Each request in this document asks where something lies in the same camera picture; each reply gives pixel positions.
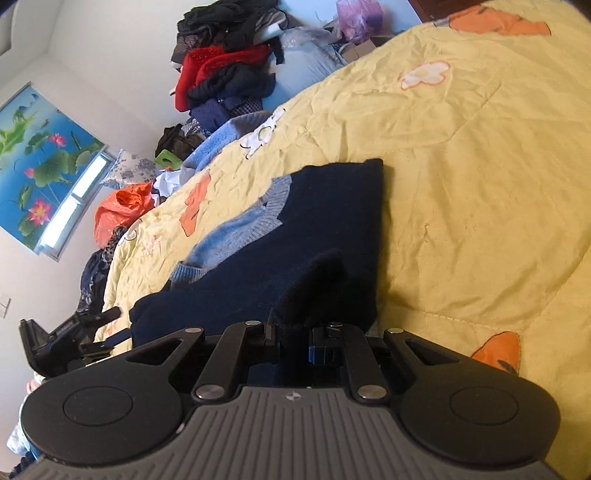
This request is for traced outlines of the red garment on pile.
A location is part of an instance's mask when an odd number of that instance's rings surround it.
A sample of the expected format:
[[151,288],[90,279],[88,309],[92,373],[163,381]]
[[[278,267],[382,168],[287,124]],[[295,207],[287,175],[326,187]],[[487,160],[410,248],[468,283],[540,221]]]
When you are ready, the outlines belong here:
[[270,46],[252,45],[246,49],[226,52],[222,46],[190,50],[184,57],[174,90],[174,107],[179,112],[189,110],[188,92],[204,83],[224,67],[245,64],[262,66],[270,55]]

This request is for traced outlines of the black clothes on pile top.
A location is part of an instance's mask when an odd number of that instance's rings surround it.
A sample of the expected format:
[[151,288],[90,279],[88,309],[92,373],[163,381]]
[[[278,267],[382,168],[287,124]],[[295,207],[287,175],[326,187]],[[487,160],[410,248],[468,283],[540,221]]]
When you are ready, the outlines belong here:
[[287,14],[277,8],[277,1],[216,1],[193,7],[177,23],[176,44],[170,61],[181,65],[186,54],[197,48],[221,46],[224,52],[238,52],[252,45],[270,45],[276,64],[284,62],[280,40],[263,39],[263,29],[279,20],[287,24]]

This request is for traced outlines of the white crumpled garment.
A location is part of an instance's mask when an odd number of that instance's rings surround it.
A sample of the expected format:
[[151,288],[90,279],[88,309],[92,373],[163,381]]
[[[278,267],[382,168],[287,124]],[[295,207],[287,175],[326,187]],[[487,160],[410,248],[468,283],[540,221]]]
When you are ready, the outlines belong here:
[[155,177],[152,184],[152,191],[159,197],[168,198],[174,194],[180,186],[180,171],[164,170]]

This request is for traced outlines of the lotus flower window blind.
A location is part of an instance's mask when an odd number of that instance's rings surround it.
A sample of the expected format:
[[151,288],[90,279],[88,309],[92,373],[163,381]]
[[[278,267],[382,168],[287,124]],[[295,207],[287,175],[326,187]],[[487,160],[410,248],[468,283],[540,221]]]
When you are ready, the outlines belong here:
[[56,259],[112,163],[32,85],[1,105],[1,228]]

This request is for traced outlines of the grey garment beside pile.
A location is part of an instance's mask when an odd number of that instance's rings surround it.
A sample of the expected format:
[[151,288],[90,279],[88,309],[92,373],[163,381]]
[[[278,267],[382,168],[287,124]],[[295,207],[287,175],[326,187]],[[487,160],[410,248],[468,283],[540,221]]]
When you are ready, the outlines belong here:
[[276,78],[273,93],[263,98],[263,109],[273,112],[301,91],[322,82],[348,62],[332,46],[337,39],[324,29],[294,27],[279,37],[283,49],[283,62],[276,63],[271,56],[270,74]]

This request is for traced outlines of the white wall switch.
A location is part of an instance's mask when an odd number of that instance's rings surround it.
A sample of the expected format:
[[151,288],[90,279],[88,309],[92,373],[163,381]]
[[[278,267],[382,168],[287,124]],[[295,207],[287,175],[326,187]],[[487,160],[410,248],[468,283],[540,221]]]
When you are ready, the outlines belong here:
[[11,297],[8,294],[0,294],[0,318],[4,319],[11,304]]

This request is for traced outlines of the orange plastic bag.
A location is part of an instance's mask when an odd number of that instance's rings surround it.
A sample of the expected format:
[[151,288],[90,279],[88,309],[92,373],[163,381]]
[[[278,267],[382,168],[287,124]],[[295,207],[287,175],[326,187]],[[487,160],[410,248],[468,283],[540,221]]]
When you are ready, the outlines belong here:
[[114,230],[129,227],[154,208],[152,182],[126,186],[109,194],[98,206],[94,216],[94,240],[105,248]]

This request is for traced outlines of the pink plastic bag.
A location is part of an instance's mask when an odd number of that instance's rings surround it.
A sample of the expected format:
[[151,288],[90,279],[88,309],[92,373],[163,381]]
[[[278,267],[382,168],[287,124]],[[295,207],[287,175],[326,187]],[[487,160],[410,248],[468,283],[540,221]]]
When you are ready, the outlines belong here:
[[383,28],[384,11],[375,0],[339,0],[337,13],[339,28],[349,42],[363,43]]

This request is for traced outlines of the yellow carrot print quilt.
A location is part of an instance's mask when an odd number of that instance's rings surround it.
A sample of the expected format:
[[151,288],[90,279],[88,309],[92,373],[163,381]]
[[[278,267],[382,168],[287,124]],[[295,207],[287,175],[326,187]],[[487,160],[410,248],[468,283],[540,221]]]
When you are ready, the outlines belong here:
[[385,166],[376,331],[470,354],[518,335],[520,374],[557,401],[550,465],[590,474],[590,24],[565,1],[490,1],[415,26],[281,105],[222,148],[116,249],[107,307],[128,312],[273,178]]

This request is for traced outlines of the light blue folded towel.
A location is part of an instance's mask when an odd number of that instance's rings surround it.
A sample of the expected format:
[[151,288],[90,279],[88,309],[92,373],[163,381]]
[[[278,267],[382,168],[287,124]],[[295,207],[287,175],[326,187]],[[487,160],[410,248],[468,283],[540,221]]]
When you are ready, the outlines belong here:
[[180,185],[185,185],[195,173],[211,164],[225,146],[252,133],[269,118],[270,112],[263,110],[240,115],[225,122],[183,161],[179,173]]

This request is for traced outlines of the grey navy knit sweater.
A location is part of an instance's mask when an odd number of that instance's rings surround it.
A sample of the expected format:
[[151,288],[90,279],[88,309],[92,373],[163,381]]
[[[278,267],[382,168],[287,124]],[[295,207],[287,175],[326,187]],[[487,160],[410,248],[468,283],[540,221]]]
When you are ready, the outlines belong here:
[[283,331],[377,318],[384,164],[308,166],[274,178],[249,209],[179,262],[130,311],[139,347],[179,330],[221,334],[270,321]]

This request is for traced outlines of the blue floral pillow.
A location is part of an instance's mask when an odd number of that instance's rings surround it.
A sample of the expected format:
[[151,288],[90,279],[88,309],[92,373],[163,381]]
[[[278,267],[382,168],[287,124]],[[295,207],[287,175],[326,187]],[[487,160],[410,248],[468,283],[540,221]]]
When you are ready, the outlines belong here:
[[130,185],[151,182],[156,174],[157,168],[153,160],[121,150],[100,185],[119,190]]

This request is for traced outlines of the dark patterned clothes heap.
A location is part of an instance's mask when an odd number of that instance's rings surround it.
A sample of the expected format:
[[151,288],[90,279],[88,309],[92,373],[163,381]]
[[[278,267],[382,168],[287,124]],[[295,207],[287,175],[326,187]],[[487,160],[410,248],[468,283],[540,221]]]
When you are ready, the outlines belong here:
[[97,314],[104,305],[104,291],[115,249],[127,228],[118,226],[106,246],[95,251],[88,259],[80,279],[80,299],[77,313]]

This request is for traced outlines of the navy garment in pile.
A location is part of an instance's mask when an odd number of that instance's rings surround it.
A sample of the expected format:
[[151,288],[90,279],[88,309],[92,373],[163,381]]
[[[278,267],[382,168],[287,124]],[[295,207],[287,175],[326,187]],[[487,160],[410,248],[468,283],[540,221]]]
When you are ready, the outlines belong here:
[[261,109],[276,87],[276,74],[266,67],[235,63],[218,70],[187,93],[192,120],[213,133],[228,120]]

